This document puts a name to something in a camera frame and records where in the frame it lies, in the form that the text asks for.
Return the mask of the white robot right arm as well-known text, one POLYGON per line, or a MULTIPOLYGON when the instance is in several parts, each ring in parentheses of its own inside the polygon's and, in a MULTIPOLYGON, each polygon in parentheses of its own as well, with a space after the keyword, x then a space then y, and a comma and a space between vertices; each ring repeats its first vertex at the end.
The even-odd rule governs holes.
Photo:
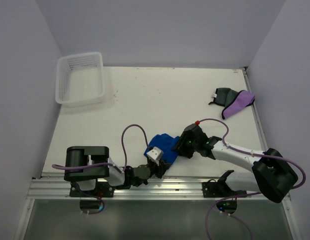
POLYGON ((247 192, 258 192, 274 203, 280 203, 298 181, 298 175, 282 160, 275 149, 249 151, 235 148, 224 138, 208 137, 198 124, 187 126, 177 143, 172 147, 179 156, 192 158, 194 153, 212 160, 231 163, 246 170, 227 170, 218 180, 209 180, 203 188, 205 197, 244 196, 247 192))

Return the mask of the blue towel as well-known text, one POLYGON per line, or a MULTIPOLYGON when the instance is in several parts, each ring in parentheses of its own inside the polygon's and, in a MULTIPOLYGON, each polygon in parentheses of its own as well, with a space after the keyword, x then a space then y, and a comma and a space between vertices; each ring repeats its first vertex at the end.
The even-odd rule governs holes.
MULTIPOLYGON (((163 155, 161 160, 164 163, 164 167, 168 170, 178 157, 178 153, 173 151, 172 148, 177 144, 180 137, 172 137, 167 133, 155 135, 148 144, 148 147, 144 151, 144 156, 148 159, 147 152, 151 151, 153 148, 159 148, 163 155)), ((151 160, 147 160, 147 166, 154 172, 157 170, 158 165, 151 160)))

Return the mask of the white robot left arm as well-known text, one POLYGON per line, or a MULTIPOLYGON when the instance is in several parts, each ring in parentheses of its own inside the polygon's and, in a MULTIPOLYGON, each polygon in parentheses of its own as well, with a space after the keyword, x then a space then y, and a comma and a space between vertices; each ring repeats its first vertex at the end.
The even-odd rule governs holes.
POLYGON ((147 154, 147 163, 138 167, 119 167, 110 157, 106 146, 72 146, 66 150, 64 180, 77 184, 87 196, 98 193, 98 179, 104 179, 118 190, 127 190, 132 186, 147 185, 148 179, 162 178, 172 165, 155 154, 147 154))

